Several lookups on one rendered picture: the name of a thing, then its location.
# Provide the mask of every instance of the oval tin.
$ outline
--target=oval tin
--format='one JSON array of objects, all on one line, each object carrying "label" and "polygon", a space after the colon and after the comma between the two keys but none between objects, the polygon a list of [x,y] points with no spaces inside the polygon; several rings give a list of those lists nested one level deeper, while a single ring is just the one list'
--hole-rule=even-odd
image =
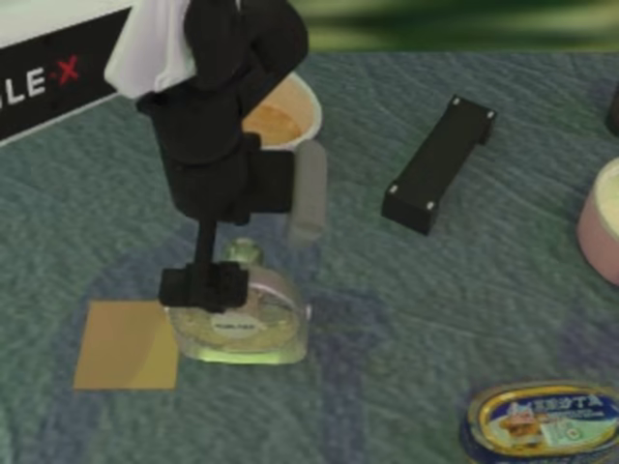
[{"label": "oval tin", "polygon": [[619,395],[579,382],[493,389],[473,400],[460,438],[472,464],[612,464]]}]

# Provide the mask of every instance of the pink bowl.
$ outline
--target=pink bowl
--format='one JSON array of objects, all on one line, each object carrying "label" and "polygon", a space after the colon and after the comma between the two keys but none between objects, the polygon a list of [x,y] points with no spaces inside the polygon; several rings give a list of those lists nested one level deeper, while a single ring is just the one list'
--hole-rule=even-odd
[{"label": "pink bowl", "polygon": [[577,236],[589,264],[619,285],[619,159],[598,175],[580,215]]}]

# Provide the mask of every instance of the yellow square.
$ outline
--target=yellow square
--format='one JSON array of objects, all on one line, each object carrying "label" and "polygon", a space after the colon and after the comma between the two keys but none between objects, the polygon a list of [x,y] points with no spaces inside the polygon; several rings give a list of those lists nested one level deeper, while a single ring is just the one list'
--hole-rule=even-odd
[{"label": "yellow square", "polygon": [[91,302],[75,390],[173,390],[179,351],[159,302]]}]

